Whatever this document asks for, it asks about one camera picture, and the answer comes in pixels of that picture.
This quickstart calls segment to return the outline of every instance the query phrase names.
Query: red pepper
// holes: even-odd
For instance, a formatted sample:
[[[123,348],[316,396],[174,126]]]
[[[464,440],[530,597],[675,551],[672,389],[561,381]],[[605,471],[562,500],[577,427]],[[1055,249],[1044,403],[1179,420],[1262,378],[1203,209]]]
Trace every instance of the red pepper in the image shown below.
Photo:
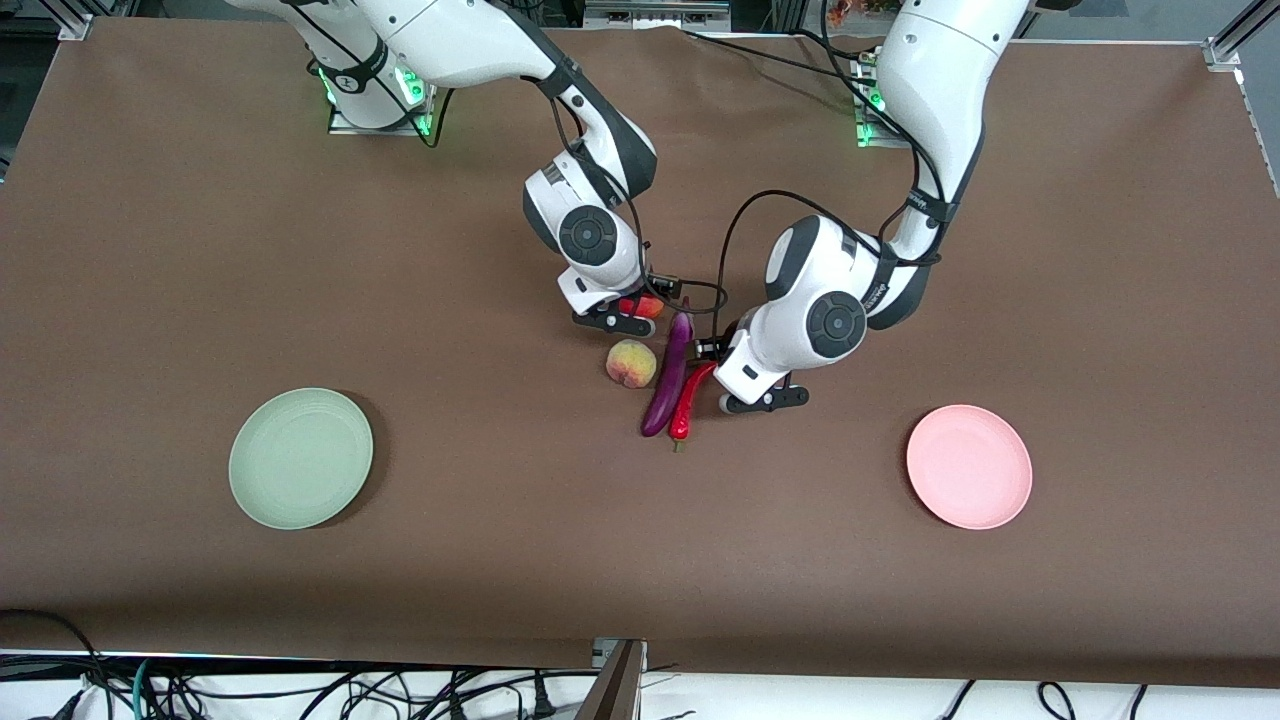
[[[662,315],[662,309],[664,305],[657,297],[645,293],[640,296],[640,301],[636,302],[630,297],[623,297],[618,300],[618,311],[623,315],[631,315],[634,318],[648,318],[653,320],[658,315]]]
[[[698,393],[698,386],[703,384],[707,375],[714,370],[716,363],[703,363],[694,369],[692,374],[685,380],[685,387],[680,391],[676,413],[672,414],[671,428],[667,430],[671,439],[676,441],[676,452],[680,452],[682,443],[689,439],[689,420],[694,414],[694,395]]]

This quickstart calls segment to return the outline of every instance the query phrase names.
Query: brown tablecloth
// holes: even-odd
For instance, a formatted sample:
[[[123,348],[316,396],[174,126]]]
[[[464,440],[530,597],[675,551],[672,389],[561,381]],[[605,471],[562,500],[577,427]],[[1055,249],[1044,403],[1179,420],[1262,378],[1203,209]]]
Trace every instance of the brown tablecloth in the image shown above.
[[[554,38],[658,146],[659,272],[714,277],[765,187],[868,229],[905,193],[831,78],[672,29]],[[687,670],[1280,684],[1280,204],[1194,46],[1010,47],[922,310],[803,373],[803,410],[708,391],[682,455],[521,217],[543,96],[460,91],[434,152],[329,137],[306,59],[283,24],[60,47],[0,191],[4,605],[116,650],[582,665],[626,635]],[[805,213],[751,210],[728,316]],[[353,395],[378,460],[337,521],[269,530],[227,456],[303,386]],[[1001,529],[909,488],[905,437],[952,402],[1030,448]]]

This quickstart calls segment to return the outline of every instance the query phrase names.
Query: green plate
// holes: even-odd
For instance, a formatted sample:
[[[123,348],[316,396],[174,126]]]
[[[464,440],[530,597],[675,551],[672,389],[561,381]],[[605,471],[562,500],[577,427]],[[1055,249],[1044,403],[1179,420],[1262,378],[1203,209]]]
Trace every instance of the green plate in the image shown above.
[[[307,387],[278,395],[250,415],[227,473],[250,518],[300,530],[355,500],[372,461],[374,432],[360,407],[342,393]]]

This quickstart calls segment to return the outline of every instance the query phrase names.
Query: purple eggplant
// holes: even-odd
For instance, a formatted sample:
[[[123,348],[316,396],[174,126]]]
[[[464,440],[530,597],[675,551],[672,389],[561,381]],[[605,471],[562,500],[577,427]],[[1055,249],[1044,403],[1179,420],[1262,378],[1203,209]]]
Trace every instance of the purple eggplant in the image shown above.
[[[667,351],[662,355],[662,372],[658,384],[644,414],[640,434],[653,437],[662,432],[676,411],[680,388],[685,384],[685,351],[694,341],[694,316],[689,313],[676,313],[671,319],[671,332],[667,334]]]

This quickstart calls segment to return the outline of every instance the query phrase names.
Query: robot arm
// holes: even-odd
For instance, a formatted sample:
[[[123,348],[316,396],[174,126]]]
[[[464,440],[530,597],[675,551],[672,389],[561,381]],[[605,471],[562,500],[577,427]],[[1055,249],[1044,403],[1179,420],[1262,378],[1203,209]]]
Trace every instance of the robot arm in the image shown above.
[[[577,315],[643,286],[636,236],[613,209],[649,188],[658,158],[577,63],[527,18],[484,0],[362,0],[360,8],[397,60],[429,83],[520,77],[577,115],[582,137],[525,182],[525,218],[568,263],[559,288]]]
[[[888,328],[919,306],[927,258],[982,149],[987,82],[1025,9],[1027,0],[904,3],[877,63],[878,86],[890,115],[928,154],[941,188],[918,158],[920,177],[887,243],[819,215],[778,237],[765,269],[768,302],[737,322],[716,369],[742,404],[758,402],[791,370],[849,356],[867,328]]]
[[[563,102],[585,132],[525,182],[525,218],[568,263],[559,288],[579,316],[611,331],[653,333],[652,320],[614,327],[617,318],[596,311],[645,282],[637,238],[613,209],[653,183],[653,142],[531,20],[485,0],[228,3],[293,24],[320,64],[334,105],[357,127],[396,126],[421,100],[397,94],[401,68],[440,87],[518,77]]]
[[[227,0],[243,10],[275,15],[293,26],[319,63],[334,108],[361,128],[380,129],[403,122],[421,97],[401,95],[396,63],[387,45],[351,0],[285,3]]]

